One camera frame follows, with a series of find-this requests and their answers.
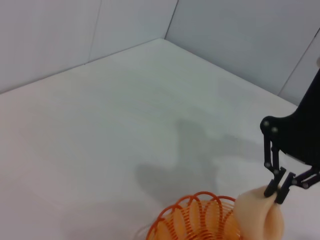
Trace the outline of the beige bread bun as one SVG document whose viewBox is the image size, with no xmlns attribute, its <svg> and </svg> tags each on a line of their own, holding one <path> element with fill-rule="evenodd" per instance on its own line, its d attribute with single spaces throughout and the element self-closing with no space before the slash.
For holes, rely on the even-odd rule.
<svg viewBox="0 0 320 240">
<path fill-rule="evenodd" d="M 233 214 L 243 240 L 282 240 L 285 223 L 277 194 L 265 197 L 266 186 L 239 195 Z"/>
</svg>

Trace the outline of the orange woven oval basket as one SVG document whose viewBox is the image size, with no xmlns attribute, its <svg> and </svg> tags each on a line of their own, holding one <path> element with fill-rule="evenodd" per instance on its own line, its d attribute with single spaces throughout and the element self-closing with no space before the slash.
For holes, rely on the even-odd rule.
<svg viewBox="0 0 320 240">
<path fill-rule="evenodd" d="M 200 191 L 166 207 L 145 240 L 244 240 L 234 218 L 235 199 Z"/>
</svg>

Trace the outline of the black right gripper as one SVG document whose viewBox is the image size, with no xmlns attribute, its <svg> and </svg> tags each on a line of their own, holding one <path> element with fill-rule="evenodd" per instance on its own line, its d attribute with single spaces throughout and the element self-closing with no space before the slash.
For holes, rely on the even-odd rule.
<svg viewBox="0 0 320 240">
<path fill-rule="evenodd" d="M 260 123 L 264 141 L 264 167 L 273 174 L 264 196 L 277 192 L 276 204 L 282 204 L 291 186 L 309 189 L 320 182 L 320 71 L 315 75 L 297 109 L 286 117 L 266 116 Z M 279 189 L 286 169 L 280 167 L 279 151 L 311 166 L 296 176 L 290 172 Z"/>
</svg>

